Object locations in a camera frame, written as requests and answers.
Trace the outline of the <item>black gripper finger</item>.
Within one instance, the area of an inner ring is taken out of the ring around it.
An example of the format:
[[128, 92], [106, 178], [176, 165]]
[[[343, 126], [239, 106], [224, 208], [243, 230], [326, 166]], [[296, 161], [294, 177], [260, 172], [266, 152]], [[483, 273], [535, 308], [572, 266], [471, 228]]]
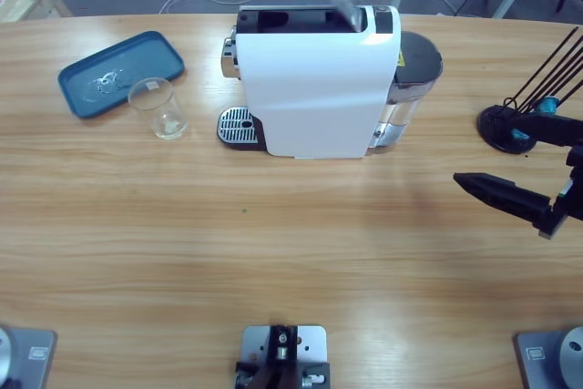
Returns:
[[550, 203], [550, 198], [523, 189], [515, 182], [487, 173], [455, 173], [454, 181], [468, 194], [487, 206], [529, 222], [538, 235], [551, 239], [568, 217], [568, 209]]
[[582, 165], [582, 121], [550, 114], [526, 114], [510, 123], [512, 128], [537, 141], [571, 147], [568, 166]]

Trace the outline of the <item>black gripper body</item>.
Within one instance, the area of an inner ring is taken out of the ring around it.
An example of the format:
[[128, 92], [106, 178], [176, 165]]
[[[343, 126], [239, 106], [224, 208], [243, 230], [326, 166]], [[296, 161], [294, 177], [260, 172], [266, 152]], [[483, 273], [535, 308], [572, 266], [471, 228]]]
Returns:
[[582, 167], [574, 167], [568, 182], [556, 197], [554, 211], [563, 215], [581, 215], [582, 203]]

